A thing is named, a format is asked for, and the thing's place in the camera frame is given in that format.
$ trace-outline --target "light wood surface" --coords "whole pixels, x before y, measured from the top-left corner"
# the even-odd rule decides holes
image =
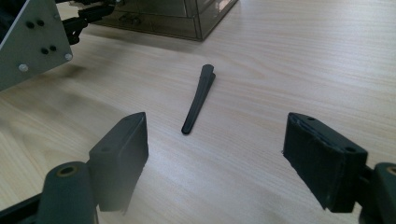
[[[282,156],[287,115],[320,119],[371,167],[396,162],[395,40],[395,1],[239,0],[203,43],[90,25],[72,62],[0,92],[0,209],[145,111],[149,158],[129,211],[101,223],[358,223],[358,205],[321,210]],[[184,136],[206,63],[217,78]]]

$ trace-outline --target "gray metal bracket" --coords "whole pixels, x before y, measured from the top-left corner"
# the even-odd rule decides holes
[[[0,91],[72,60],[53,0],[27,0],[0,45]]]

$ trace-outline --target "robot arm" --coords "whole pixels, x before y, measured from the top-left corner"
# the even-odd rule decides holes
[[[0,91],[72,60],[70,45],[88,23],[113,12],[116,0],[77,0],[78,17],[62,21],[65,0],[0,2]]]

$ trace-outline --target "wood grain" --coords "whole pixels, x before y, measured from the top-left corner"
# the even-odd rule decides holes
[[[59,5],[63,18],[75,13]],[[148,163],[123,217],[101,223],[358,223],[322,211],[283,158],[290,111],[396,162],[396,3],[239,0],[202,43],[90,25],[72,62],[0,92],[0,209],[146,111]],[[180,129],[202,65],[217,78]]]

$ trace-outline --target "clear acrylic container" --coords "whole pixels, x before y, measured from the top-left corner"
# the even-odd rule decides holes
[[[121,0],[96,24],[204,40],[237,0]]]

